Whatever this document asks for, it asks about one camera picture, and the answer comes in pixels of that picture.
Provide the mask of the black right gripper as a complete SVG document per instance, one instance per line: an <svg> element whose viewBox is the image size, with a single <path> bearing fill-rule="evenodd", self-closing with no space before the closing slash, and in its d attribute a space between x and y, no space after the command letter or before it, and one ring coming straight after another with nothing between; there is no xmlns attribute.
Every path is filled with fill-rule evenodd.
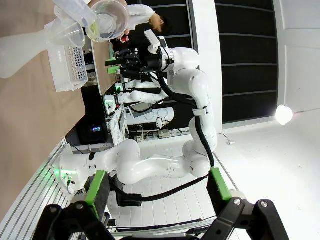
<svg viewBox="0 0 320 240"><path fill-rule="evenodd" d="M143 75L161 70L162 55L160 53L152 54L147 48L134 51L127 48L119 52L119 60L107 59L105 66L111 66L107 69L109 75L121 73L123 77L128 79L145 80L148 76Z"/></svg>

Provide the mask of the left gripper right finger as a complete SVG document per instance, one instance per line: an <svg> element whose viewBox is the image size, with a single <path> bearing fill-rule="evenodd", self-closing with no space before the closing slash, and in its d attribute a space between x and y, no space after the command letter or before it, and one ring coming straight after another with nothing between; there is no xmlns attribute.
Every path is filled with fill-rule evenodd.
<svg viewBox="0 0 320 240"><path fill-rule="evenodd" d="M244 229L252 240L288 240L289 236L269 199L255 204L232 196L220 170L210 169L206 187L216 219L204 234L206 240L228 240L235 229Z"/></svg>

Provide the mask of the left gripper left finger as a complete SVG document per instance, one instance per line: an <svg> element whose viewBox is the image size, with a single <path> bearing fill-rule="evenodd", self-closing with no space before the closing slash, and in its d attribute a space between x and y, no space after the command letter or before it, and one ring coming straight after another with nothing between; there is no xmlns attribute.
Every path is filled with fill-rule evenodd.
<svg viewBox="0 0 320 240"><path fill-rule="evenodd" d="M34 240L70 240L73 234L84 233L89 240L113 240L102 218L111 188L109 175L97 171L84 200L62 208L47 205L38 221Z"/></svg>

